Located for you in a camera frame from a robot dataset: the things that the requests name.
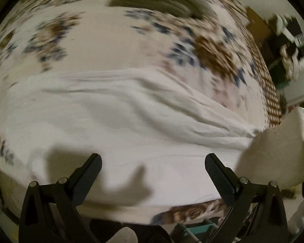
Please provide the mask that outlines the white pants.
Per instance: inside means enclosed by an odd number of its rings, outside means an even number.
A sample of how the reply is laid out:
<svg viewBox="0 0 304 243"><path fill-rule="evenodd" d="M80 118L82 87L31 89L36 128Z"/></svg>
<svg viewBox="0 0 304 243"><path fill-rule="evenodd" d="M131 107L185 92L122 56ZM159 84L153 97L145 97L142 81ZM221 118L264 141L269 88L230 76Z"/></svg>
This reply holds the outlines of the white pants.
<svg viewBox="0 0 304 243"><path fill-rule="evenodd" d="M0 80L0 169L26 187L68 176L93 153L102 172L88 201L181 206L220 196L214 153L253 183L304 182L304 109L280 125L246 123L158 68L48 73Z"/></svg>

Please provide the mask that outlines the floral bed cover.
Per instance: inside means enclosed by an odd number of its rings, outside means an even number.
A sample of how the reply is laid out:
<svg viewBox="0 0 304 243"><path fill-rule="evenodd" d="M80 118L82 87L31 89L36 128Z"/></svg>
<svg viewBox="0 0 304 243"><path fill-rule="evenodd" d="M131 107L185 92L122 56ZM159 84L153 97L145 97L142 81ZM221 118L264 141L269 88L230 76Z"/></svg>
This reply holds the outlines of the floral bed cover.
<svg viewBox="0 0 304 243"><path fill-rule="evenodd" d="M108 72L155 67L227 108L268 128L252 55L219 0L213 16L181 18L111 0L20 0L0 24L0 80L48 73ZM0 169L4 208L21 214L27 186ZM222 200L181 206L126 206L87 201L82 213L114 220L164 223L210 217Z"/></svg>

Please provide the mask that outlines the cardboard box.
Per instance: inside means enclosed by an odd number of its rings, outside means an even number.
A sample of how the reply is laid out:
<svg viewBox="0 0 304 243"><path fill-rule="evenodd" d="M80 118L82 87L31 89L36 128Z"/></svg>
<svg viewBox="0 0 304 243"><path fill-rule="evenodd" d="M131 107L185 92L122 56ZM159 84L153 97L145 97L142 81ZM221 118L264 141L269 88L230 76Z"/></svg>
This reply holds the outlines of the cardboard box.
<svg viewBox="0 0 304 243"><path fill-rule="evenodd" d="M266 24L266 22L250 7L246 7L246 15L249 20L249 24L246 29L254 37L254 41L258 48L262 48L262 45L273 35L273 31Z"/></svg>

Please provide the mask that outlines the teal rack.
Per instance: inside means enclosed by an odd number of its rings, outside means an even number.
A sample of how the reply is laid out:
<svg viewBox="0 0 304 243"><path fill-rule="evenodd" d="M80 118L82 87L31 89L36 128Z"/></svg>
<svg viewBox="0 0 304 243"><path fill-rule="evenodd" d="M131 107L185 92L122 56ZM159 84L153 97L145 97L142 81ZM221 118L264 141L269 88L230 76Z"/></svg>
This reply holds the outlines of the teal rack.
<svg viewBox="0 0 304 243"><path fill-rule="evenodd" d="M179 223L170 236L173 242L207 242L218 229L216 223L205 219L200 223Z"/></svg>

